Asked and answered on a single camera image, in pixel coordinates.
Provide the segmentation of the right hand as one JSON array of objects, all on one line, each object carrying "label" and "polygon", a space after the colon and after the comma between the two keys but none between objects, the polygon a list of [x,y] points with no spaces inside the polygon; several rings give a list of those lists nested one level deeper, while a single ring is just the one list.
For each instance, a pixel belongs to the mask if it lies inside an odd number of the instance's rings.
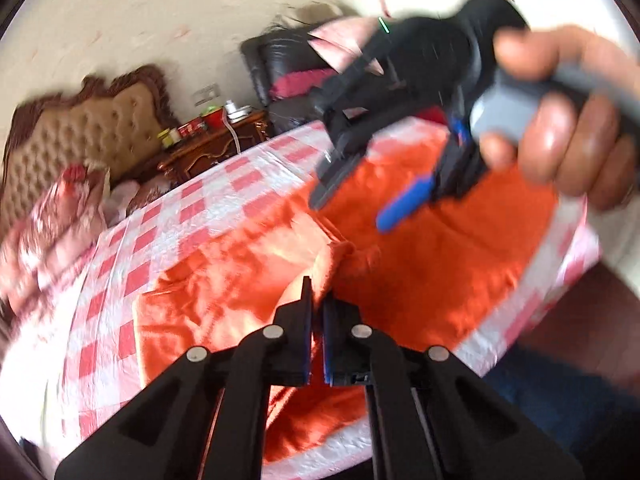
[{"label": "right hand", "polygon": [[[610,40],[577,26],[541,32],[504,28],[496,33],[494,48],[501,67],[516,78],[542,79],[561,63],[576,63],[639,93],[639,63]],[[603,94],[593,94],[582,108],[548,94],[517,148],[492,132],[480,139],[480,152],[493,170],[518,165],[530,182],[552,183],[568,197],[585,195],[600,211],[624,206],[637,193],[639,150]]]}]

